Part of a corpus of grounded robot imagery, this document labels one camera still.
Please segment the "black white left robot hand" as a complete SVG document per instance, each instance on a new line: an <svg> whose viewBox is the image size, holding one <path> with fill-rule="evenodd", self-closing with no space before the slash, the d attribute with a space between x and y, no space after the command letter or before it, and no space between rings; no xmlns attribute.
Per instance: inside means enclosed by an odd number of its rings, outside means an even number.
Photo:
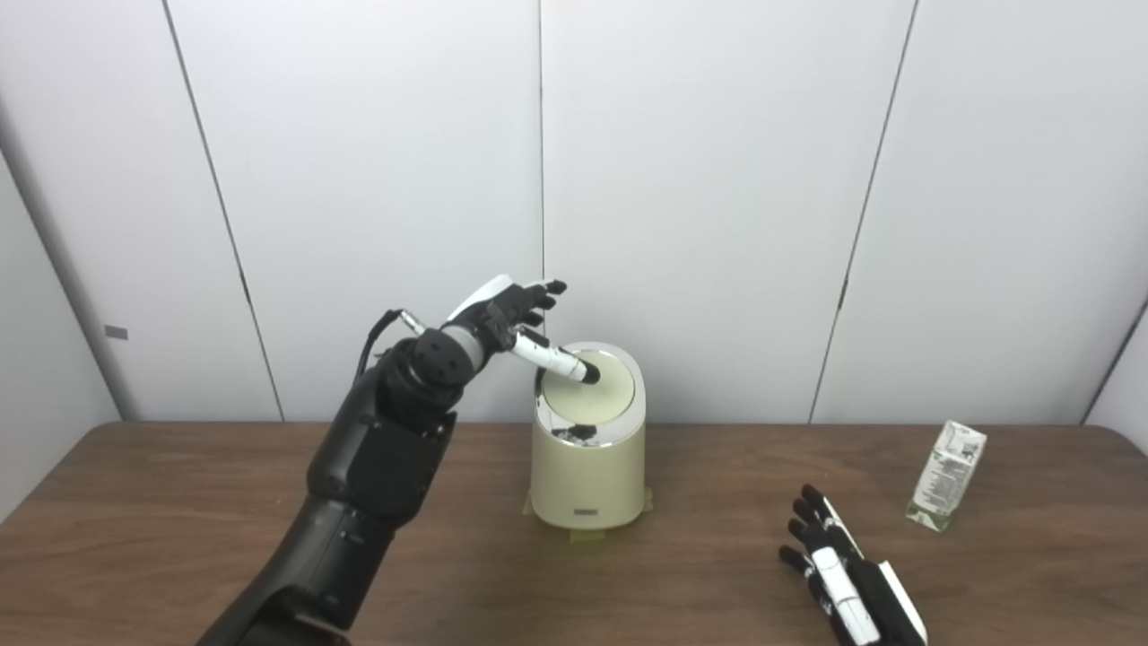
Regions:
<svg viewBox="0 0 1148 646"><path fill-rule="evenodd" d="M483 371L492 355L513 355L573 383L594 386L600 369L536 330L567 289L558 279L520 285L509 275L496 275L464 299L441 330L465 349L474 373Z"/></svg>

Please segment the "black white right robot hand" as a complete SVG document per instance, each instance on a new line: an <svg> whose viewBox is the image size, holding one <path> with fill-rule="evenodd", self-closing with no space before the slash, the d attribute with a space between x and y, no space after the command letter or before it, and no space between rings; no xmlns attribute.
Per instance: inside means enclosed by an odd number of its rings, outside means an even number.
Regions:
<svg viewBox="0 0 1148 646"><path fill-rule="evenodd" d="M804 484L779 561L799 573L839 645L926 645L916 605L889 561L866 559L828 496Z"/></svg>

